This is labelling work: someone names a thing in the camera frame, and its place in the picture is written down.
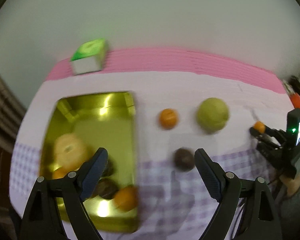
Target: brown fruit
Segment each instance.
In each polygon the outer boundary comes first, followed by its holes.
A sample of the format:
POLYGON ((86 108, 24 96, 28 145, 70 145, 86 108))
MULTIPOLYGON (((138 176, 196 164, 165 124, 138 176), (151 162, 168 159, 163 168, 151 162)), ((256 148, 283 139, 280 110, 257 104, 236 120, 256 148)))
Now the brown fruit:
POLYGON ((58 137, 54 144, 54 158, 67 171, 74 171, 89 159, 88 147, 74 133, 58 137))
POLYGON ((190 171, 194 168, 194 156, 190 150, 180 148, 174 153, 174 164, 181 171, 190 171))
POLYGON ((128 186, 120 189, 114 196, 116 206, 124 211, 130 211, 138 206, 137 188, 128 186))
POLYGON ((112 179, 104 178, 99 180, 95 195, 99 195, 104 199, 113 199, 118 190, 118 185, 112 179))
POLYGON ((257 121, 254 126, 254 129, 256 129, 257 131, 259 131, 260 133, 265 133, 266 131, 266 126, 264 125, 263 122, 257 121))
POLYGON ((108 177, 111 176, 112 174, 114 174, 114 165, 113 162, 110 160, 110 158, 108 158, 108 163, 101 176, 108 177))
POLYGON ((174 128, 178 123, 177 111, 171 108, 162 110, 159 116, 159 122, 164 129, 174 128))

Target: orange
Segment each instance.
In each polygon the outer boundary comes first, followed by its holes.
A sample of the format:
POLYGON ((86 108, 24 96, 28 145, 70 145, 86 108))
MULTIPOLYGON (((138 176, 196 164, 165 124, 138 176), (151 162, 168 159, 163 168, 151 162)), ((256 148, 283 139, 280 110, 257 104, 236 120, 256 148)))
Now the orange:
POLYGON ((63 178, 64 176, 66 176, 68 172, 61 168, 56 169, 53 173, 52 173, 52 179, 60 179, 63 178))
POLYGON ((162 110, 159 116, 159 122, 164 129, 174 128, 178 123, 177 111, 171 108, 162 110))
POLYGON ((254 129, 256 129, 257 131, 259 131, 260 133, 265 133, 266 131, 266 126, 264 125, 263 122, 257 121, 254 126, 254 129))
POLYGON ((124 187, 114 195, 114 203, 120 210, 124 212, 130 211, 138 206, 137 194, 136 187, 124 187))

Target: person's hand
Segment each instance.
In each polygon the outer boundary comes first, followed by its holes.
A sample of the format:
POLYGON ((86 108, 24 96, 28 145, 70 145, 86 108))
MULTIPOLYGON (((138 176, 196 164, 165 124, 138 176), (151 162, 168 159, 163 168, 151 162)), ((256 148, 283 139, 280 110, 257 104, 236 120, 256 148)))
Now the person's hand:
POLYGON ((295 179, 288 178, 282 174, 279 179, 287 187, 287 197, 293 196, 300 188, 300 174, 295 179))

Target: brown ball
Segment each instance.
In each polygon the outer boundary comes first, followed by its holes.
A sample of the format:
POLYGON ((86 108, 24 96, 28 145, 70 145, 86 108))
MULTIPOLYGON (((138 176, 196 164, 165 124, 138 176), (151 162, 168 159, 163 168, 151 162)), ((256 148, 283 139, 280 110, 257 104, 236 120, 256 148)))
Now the brown ball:
POLYGON ((112 179, 104 178, 99 180, 93 195, 99 195, 104 199, 113 199, 118 190, 118 185, 112 179))
POLYGON ((181 171, 190 171, 194 168, 194 156, 185 148, 180 148, 174 153, 174 164, 181 171))
POLYGON ((103 171, 101 176, 102 177, 108 177, 108 176, 111 176, 112 174, 114 174, 114 164, 113 164, 113 161, 108 159, 108 163, 106 165, 106 168, 103 171))

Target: round fruit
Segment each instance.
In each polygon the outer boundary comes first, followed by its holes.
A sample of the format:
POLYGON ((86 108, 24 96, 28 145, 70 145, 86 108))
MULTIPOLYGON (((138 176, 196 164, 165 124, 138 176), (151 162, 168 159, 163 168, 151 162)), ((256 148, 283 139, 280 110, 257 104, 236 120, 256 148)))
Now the round fruit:
POLYGON ((52 179, 60 179, 67 175, 67 171, 64 168, 58 168, 52 173, 52 179))
POLYGON ((194 168, 194 156, 188 149, 180 148, 174 153, 174 164, 181 171, 190 171, 194 168))
POLYGON ((254 129, 256 129, 257 131, 259 131, 260 133, 265 133, 266 131, 266 126, 264 125, 263 122, 257 121, 254 126, 254 129))
POLYGON ((106 165, 105 170, 102 173, 102 177, 108 177, 114 174, 114 164, 113 162, 108 158, 108 163, 106 165))
POLYGON ((118 190, 118 185, 112 179, 104 178, 99 180, 95 191, 104 199, 113 199, 118 190))
POLYGON ((58 137, 53 152, 56 163, 67 171, 76 170, 90 157, 87 146, 74 133, 58 137))
POLYGON ((174 128, 178 123, 177 111, 171 108, 162 110, 159 116, 159 122, 164 129, 174 128))
POLYGON ((228 106, 219 98, 204 100, 197 111, 197 122, 208 133, 213 133, 224 128, 228 119, 228 106))
POLYGON ((114 196, 116 206, 124 211, 130 211, 138 206, 137 188, 128 186, 120 189, 114 196))

